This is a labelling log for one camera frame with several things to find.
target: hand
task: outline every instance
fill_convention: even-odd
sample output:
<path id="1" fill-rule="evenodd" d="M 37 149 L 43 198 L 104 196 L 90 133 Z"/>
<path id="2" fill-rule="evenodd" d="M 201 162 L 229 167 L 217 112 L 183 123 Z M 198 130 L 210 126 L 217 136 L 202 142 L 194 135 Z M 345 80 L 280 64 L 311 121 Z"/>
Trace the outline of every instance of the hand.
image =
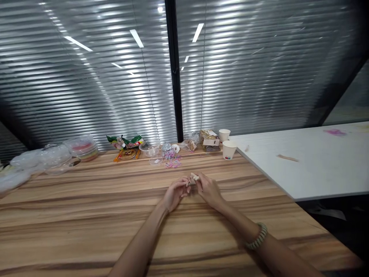
<path id="1" fill-rule="evenodd" d="M 189 194 L 191 187 L 186 187 L 188 182 L 189 177 L 182 177 L 174 181 L 168 187 L 168 190 L 162 199 L 162 204 L 168 212 L 172 212 L 178 206 L 182 198 Z"/>
<path id="2" fill-rule="evenodd" d="M 196 173 L 200 177 L 200 180 L 196 181 L 197 190 L 199 195 L 214 209 L 220 208 L 225 200 L 220 194 L 218 184 L 216 180 L 210 179 L 208 176 L 201 172 Z"/>

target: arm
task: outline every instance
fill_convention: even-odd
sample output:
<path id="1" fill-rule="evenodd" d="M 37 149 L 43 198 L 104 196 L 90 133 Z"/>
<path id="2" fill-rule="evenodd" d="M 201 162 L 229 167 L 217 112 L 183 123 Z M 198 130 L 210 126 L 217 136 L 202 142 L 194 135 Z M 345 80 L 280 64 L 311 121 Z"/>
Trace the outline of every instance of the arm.
<path id="1" fill-rule="evenodd" d="M 210 179 L 202 173 L 198 175 L 200 180 L 196 181 L 196 185 L 201 197 L 212 208 L 223 214 L 240 232 L 245 241 L 248 243 L 255 241 L 260 233 L 259 226 L 223 199 L 215 180 Z M 323 276 L 313 266 L 301 259 L 270 234 L 267 234 L 264 242 L 255 251 L 269 267 L 274 276 Z"/>
<path id="2" fill-rule="evenodd" d="M 187 177 L 183 177 L 169 186 L 163 199 L 156 205 L 149 218 L 111 269 L 109 277 L 143 276 L 160 225 L 166 215 L 172 212 L 181 199 L 189 193 L 190 187 L 186 188 L 188 181 Z"/>

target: dark floor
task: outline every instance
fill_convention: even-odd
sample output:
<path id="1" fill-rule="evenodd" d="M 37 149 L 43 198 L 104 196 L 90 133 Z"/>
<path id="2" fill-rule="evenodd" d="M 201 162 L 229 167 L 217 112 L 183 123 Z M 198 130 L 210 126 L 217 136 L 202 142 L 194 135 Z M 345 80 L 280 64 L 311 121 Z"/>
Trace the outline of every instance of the dark floor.
<path id="1" fill-rule="evenodd" d="M 359 256 L 365 265 L 369 262 L 369 195 L 337 197 L 298 202 L 316 221 Z M 336 218 L 345 216 L 346 220 Z M 357 270 L 325 272 L 326 276 L 369 276 L 367 266 Z"/>

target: cardboard box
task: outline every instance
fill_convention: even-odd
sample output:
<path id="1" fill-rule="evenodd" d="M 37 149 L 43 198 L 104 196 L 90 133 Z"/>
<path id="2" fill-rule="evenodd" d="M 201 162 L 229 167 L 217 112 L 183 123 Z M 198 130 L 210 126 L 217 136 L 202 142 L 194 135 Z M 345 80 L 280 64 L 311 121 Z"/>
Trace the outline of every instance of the cardboard box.
<path id="1" fill-rule="evenodd" d="M 200 131 L 200 143 L 202 146 L 218 146 L 220 143 L 220 139 L 213 130 L 201 130 Z"/>

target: pink stain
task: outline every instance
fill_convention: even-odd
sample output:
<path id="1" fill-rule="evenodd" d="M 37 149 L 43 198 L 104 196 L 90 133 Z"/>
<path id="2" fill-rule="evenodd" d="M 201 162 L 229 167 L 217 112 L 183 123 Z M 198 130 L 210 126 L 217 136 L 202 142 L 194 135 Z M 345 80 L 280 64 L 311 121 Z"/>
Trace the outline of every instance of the pink stain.
<path id="1" fill-rule="evenodd" d="M 347 135 L 347 133 L 342 132 L 342 131 L 341 131 L 341 130 L 339 130 L 339 129 L 324 130 L 324 132 L 329 133 L 329 134 L 331 134 L 331 135 L 335 135 L 335 136 L 337 136 L 337 137 L 343 137 L 343 136 Z"/>

